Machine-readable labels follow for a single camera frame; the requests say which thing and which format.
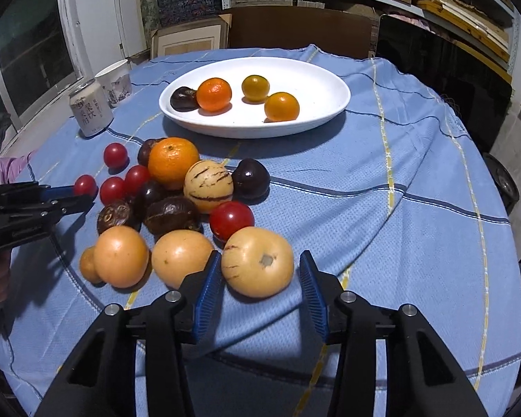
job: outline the blue tablecloth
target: blue tablecloth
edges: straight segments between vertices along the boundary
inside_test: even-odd
[[[188,132],[159,112],[166,83],[204,64],[253,55],[322,66],[349,85],[351,102],[310,132],[241,141]],[[20,180],[64,186],[90,173],[101,183],[108,177],[106,145],[125,143],[135,159],[143,140],[162,136],[190,139],[203,158],[228,159],[230,166],[257,158],[273,177],[268,199],[253,206],[257,225],[287,238],[296,262],[311,250],[322,270],[371,303],[417,305],[490,417],[503,414],[521,359],[521,278],[512,232],[480,154],[434,91],[386,60],[340,58],[315,46],[191,52],[134,69],[132,82],[134,95],[115,110],[106,132],[83,139],[68,120]],[[82,279],[79,257],[96,241],[100,209],[97,203],[87,215],[64,218],[51,239],[15,252],[0,367],[28,413],[104,305],[146,305],[166,290],[154,274],[131,298]],[[296,277],[281,294],[254,304],[226,290],[215,334],[185,351],[198,417],[326,415],[338,352],[321,352],[300,302]],[[319,358],[325,367],[310,390]],[[378,344],[376,416],[384,416],[386,405],[385,362]],[[141,347],[137,372],[138,415],[144,416]]]

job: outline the oval plate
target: oval plate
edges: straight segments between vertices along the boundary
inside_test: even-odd
[[[299,102],[295,121],[265,122],[263,104],[243,101],[241,83],[249,75],[264,76],[270,94],[288,92]],[[232,87],[228,110],[212,115],[203,110],[179,112],[170,97],[181,86],[197,89],[209,78],[219,77]],[[337,75],[314,64],[288,58],[236,58],[204,65],[180,76],[162,92],[162,112],[176,124],[193,132],[221,138],[274,138],[310,130],[341,113],[351,98],[346,83]]]

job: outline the picture frame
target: picture frame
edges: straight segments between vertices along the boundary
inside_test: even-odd
[[[221,16],[209,17],[154,30],[150,58],[228,47],[229,23]]]

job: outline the dark purple fruit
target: dark purple fruit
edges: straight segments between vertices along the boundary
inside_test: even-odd
[[[104,207],[98,214],[98,235],[114,226],[128,226],[139,231],[140,221],[136,218],[134,209],[129,202],[117,199]]]
[[[135,215],[140,221],[143,221],[147,215],[147,209],[167,196],[166,189],[156,180],[145,182],[134,199]]]
[[[176,89],[170,97],[170,105],[172,105],[173,109],[180,112],[198,109],[197,91],[187,86]]]
[[[141,148],[139,149],[139,153],[137,154],[137,163],[139,163],[141,166],[147,166],[149,165],[149,156],[150,151],[154,147],[154,145],[161,141],[163,138],[158,139],[148,139],[146,140]]]
[[[156,237],[177,229],[197,231],[200,229],[200,213],[186,197],[167,197],[147,209],[144,224]]]
[[[232,174],[233,193],[244,199],[258,199],[270,186],[270,174],[257,160],[245,158]]]

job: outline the red cherry tomato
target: red cherry tomato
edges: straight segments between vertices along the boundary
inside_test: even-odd
[[[104,149],[104,164],[112,169],[119,169],[127,162],[127,149],[120,143],[112,143]]]
[[[125,190],[129,196],[136,196],[142,185],[150,180],[150,172],[146,166],[137,164],[125,175]]]
[[[79,177],[73,185],[73,194],[76,196],[89,195],[95,197],[97,195],[98,186],[92,175],[85,174]]]
[[[255,217],[244,203],[230,201],[212,210],[209,222],[215,237],[225,242],[243,227],[254,226]]]
[[[116,199],[125,199],[125,182],[121,177],[107,178],[100,187],[100,200],[106,205],[110,205]]]

